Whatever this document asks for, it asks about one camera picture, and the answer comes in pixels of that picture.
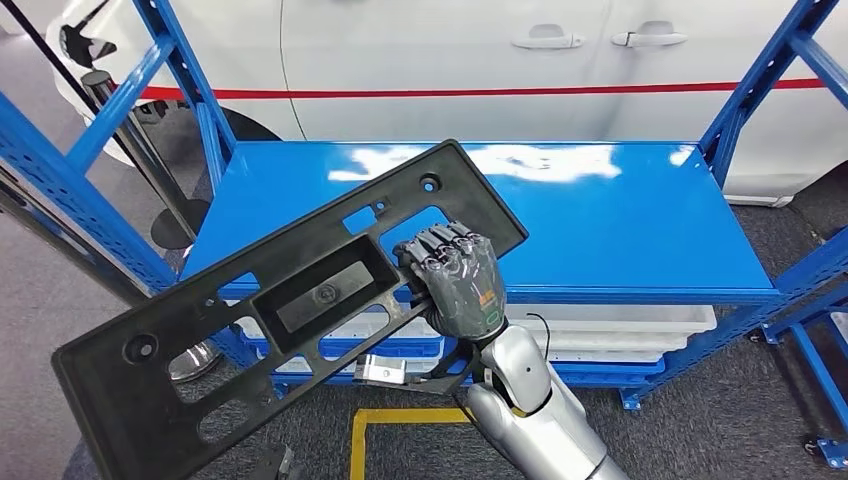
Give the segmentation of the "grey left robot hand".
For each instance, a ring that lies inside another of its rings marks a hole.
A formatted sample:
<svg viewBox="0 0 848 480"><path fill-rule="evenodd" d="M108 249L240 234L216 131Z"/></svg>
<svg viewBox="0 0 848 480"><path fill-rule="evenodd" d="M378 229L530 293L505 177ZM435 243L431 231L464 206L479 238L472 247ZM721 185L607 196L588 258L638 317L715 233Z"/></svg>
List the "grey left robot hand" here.
<svg viewBox="0 0 848 480"><path fill-rule="evenodd" d="M294 479L292 467L294 452L286 445L275 445L268 449L252 470L250 480Z"/></svg>

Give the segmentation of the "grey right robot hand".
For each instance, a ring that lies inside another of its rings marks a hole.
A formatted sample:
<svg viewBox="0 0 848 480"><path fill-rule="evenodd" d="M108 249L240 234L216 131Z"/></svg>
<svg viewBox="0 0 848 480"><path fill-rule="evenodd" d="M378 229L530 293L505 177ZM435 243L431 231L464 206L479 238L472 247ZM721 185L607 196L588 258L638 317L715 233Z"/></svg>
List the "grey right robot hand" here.
<svg viewBox="0 0 848 480"><path fill-rule="evenodd" d="M410 272L410 306L442 336L482 341L506 323L506 294L491 240L461 222L434 224L393 248Z"/></svg>

